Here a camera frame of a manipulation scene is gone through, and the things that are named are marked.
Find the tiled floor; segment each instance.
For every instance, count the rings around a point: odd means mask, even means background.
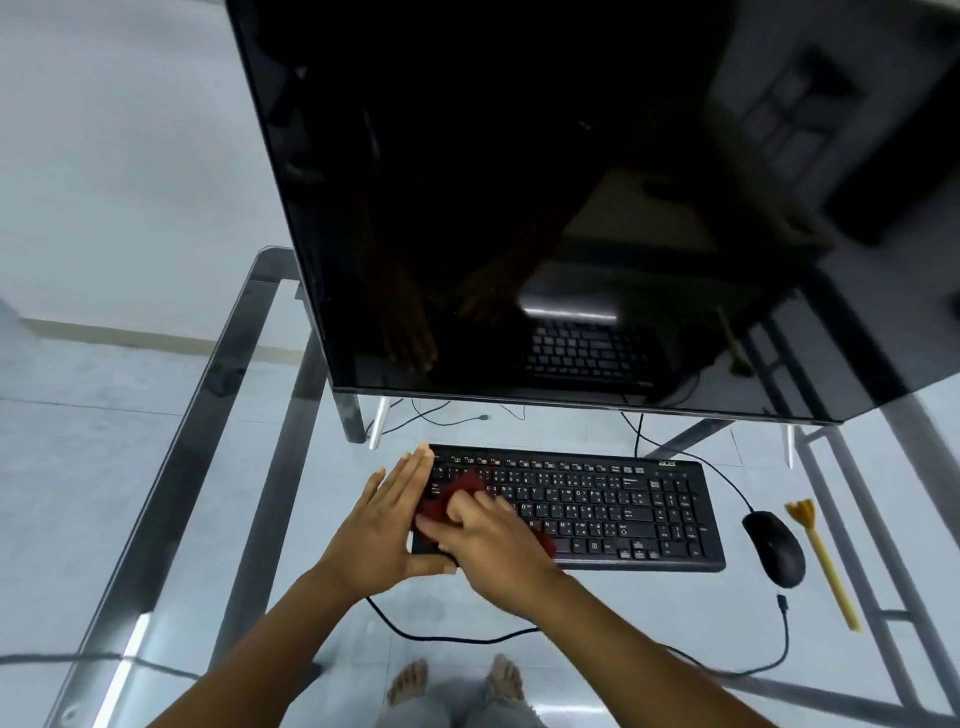
[[[204,361],[29,338],[18,347],[20,354],[8,351],[0,358],[0,583],[5,585],[0,590],[0,651],[71,650],[106,586]],[[144,657],[205,669],[295,375],[294,367],[251,366],[157,605]],[[363,401],[367,420],[374,405]],[[367,475],[419,441],[610,454],[633,450],[633,433],[615,412],[511,409],[525,419],[496,405],[455,402],[437,413],[438,422],[480,413],[492,418],[455,427],[416,422],[386,435],[379,450],[370,452],[346,443],[332,400],[324,397],[273,599],[323,552]],[[934,417],[941,426],[960,426],[950,411],[935,410]],[[404,402],[391,413],[390,424],[412,414]],[[948,649],[960,657],[955,586],[923,557],[925,549],[936,549],[940,563],[946,560],[957,573],[960,554],[945,544],[931,506],[917,495],[916,476],[891,455],[883,422],[869,417],[847,425],[845,433],[878,507],[903,544]],[[662,442],[693,422],[648,415],[643,431]],[[639,452],[651,447],[641,442]],[[757,509],[782,512],[786,501],[810,495],[803,471],[785,467],[777,425],[738,423],[692,452],[720,467]],[[842,478],[835,468],[825,466],[825,474],[846,517],[852,503],[844,496]],[[742,501],[711,471],[708,483],[728,560],[725,571],[581,572],[579,577],[655,639],[717,667],[759,665],[775,658],[782,645],[777,590],[763,575],[739,525]],[[889,581],[883,582],[876,551],[850,516],[850,531],[862,546],[861,558],[881,606],[898,606]],[[829,533],[823,535],[832,548]],[[789,593],[790,657],[770,676],[892,700],[873,641],[868,634],[847,631],[822,573],[814,562],[808,566],[803,585]],[[462,575],[413,580],[377,602],[398,626],[416,634],[489,637],[523,626],[476,596]],[[533,635],[498,648],[523,669],[530,701],[551,728],[612,725],[593,691],[546,639]],[[327,674],[298,699],[284,724],[369,726],[387,681],[411,659],[427,657],[438,680],[479,678],[496,651],[409,643],[391,633],[365,604],[357,605],[321,651]],[[908,666],[918,657],[916,650],[910,654]],[[922,665],[913,667],[916,674],[926,674]],[[64,673],[61,667],[0,671],[0,704],[9,706],[4,722],[41,724]],[[135,670],[118,724],[143,725],[185,687],[179,678]],[[924,701],[942,708],[936,686],[928,687],[924,683],[921,690]],[[782,725],[854,724],[775,701],[746,699]]]

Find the black monitor screen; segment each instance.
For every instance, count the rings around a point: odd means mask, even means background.
[[[830,423],[960,371],[960,24],[885,7],[230,0],[334,388]]]

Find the baseboard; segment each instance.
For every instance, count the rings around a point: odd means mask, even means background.
[[[108,344],[115,347],[152,349],[157,352],[210,356],[217,342],[213,339],[195,339],[190,336],[173,336],[149,331],[130,331],[125,328],[92,327],[86,324],[66,324],[62,321],[44,319],[20,319],[23,325],[41,339],[80,341],[85,344]],[[303,352],[282,347],[257,346],[253,361],[269,361],[275,364],[300,364]]]

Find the foot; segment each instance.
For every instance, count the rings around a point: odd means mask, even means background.
[[[426,660],[416,660],[402,669],[387,691],[387,704],[393,708],[404,700],[426,692]]]
[[[487,675],[487,695],[513,700],[523,699],[523,680],[520,670],[503,655],[493,658],[490,674]]]

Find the computer mouse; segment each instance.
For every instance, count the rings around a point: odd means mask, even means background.
[[[756,555],[777,586],[793,589],[804,580],[806,557],[797,537],[770,511],[754,511],[743,520]]]

